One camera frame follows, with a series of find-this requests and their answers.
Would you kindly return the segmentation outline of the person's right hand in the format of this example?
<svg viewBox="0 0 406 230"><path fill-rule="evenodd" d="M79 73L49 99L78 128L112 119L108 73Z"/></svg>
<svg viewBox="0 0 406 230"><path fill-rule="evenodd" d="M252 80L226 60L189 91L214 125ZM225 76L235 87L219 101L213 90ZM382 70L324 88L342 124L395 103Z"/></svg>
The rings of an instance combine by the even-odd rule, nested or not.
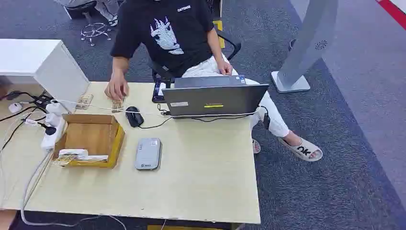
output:
<svg viewBox="0 0 406 230"><path fill-rule="evenodd" d="M113 71L111 79L107 84L104 93L112 100L122 100L129 95L128 82L121 70Z"/></svg>

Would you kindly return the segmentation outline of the person's left hand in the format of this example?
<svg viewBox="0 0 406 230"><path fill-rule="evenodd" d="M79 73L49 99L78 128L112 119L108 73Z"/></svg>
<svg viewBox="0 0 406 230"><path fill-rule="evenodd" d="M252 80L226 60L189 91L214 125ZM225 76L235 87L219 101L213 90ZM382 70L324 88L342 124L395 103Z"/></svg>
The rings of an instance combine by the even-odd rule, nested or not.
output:
<svg viewBox="0 0 406 230"><path fill-rule="evenodd" d="M216 63L218 70L222 75L232 75L233 67L230 63L226 62L225 60L220 60Z"/></svg>

